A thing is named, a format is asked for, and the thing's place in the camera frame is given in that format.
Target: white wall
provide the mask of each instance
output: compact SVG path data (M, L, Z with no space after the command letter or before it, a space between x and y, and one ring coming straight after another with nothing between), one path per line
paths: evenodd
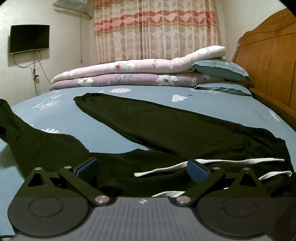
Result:
M253 30L270 15L285 8L278 0L216 1L217 5L219 1L222 3L227 60L232 59L237 47L237 41L245 32Z
M221 46L226 46L226 32L225 32L225 20L223 11L223 0L216 1L216 13L217 13L217 28L218 28L218 44Z
M16 68L13 56L8 55L10 26L15 24L50 25L49 50L41 51L41 63L50 80L66 70L91 65L90 51L94 46L90 47L90 44L94 45L94 37L90 41L90 32L93 31L93 19L89 20L83 15L81 65L80 14L58 12L54 10L52 0L6 0L0 5L0 98L10 105L34 97L35 91L31 70ZM32 53L17 54L15 60L25 66L32 62ZM49 83L39 64L36 67L41 93L45 93Z
M88 4L94 5L94 0L89 0ZM94 10L92 10L89 13L92 17L94 16ZM90 20L89 25L89 51L90 51L90 65L96 65L98 64L98 57L96 54L96 42L95 42L95 36L94 36L94 17L92 20Z

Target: blue gripper pad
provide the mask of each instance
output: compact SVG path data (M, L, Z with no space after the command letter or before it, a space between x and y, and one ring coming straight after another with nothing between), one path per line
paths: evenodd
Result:
M210 175L208 171L193 161L187 162L187 173L196 183L202 182Z
M85 182L89 182L98 172L98 159L95 158L76 171L76 176Z

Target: metal screw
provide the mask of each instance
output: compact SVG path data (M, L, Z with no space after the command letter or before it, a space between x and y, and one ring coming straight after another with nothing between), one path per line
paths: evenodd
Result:
M178 203L189 203L191 201L191 198L187 196L179 196L176 200Z
M105 195L102 195L102 196L97 196L94 200L98 203L106 203L110 200L110 198Z

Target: wooden headboard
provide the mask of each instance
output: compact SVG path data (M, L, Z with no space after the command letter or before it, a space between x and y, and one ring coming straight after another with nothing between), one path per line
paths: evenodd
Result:
M296 17L286 8L246 32L232 62L253 79L254 98L296 131Z

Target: white drawstring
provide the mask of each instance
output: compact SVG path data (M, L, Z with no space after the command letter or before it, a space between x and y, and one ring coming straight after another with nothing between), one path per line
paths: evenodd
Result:
M269 173L266 173L265 175L263 175L262 177L260 177L259 181L265 180L265 179L270 178L270 177L274 177L274 176L279 175L279 174L287 174L290 177L292 175L292 172L290 172L290 171L269 172Z
M260 163L260 162L265 162L265 161L284 161L284 159L279 159L279 158L254 158L254 159L247 159L247 160L243 160L243 161L196 159L196 161L198 161L201 164L211 163L211 162L255 164L255 163ZM154 169L152 171L147 171L147 172L136 172L136 173L134 173L134 175L136 177L140 177L140 176L144 176L144 175L147 175L147 174L150 174L150 173L167 172L167 171L177 170L177 169L186 167L187 162L188 161L185 161L185 162L176 164L176 165L171 166L171 167L157 168L157 169ZM292 172L291 171L269 172L269 173L266 173L265 175L263 175L262 177L260 177L259 180L262 181L262 180L265 180L265 179L270 178L270 177L274 177L274 176L279 175L279 174L287 174L290 177L292 175ZM165 192L155 194L152 197L172 197L172 198L176 198L176 197L182 195L183 193L185 193L185 191L165 191Z
M196 159L201 164L205 163L211 163L211 162L228 162L228 163L239 163L239 164L255 164L259 162L264 162L264 161L284 161L284 159L278 159L278 158L254 158L254 159L247 159L243 161L229 161L229 160L205 160L205 159ZM187 166L187 161L176 164L171 167L164 167L164 168L157 168L152 171L147 171L147 172L136 172L134 173L135 177L140 177L144 176L150 173L156 173L156 172L167 172L167 171L172 171L172 170L177 170L183 167Z

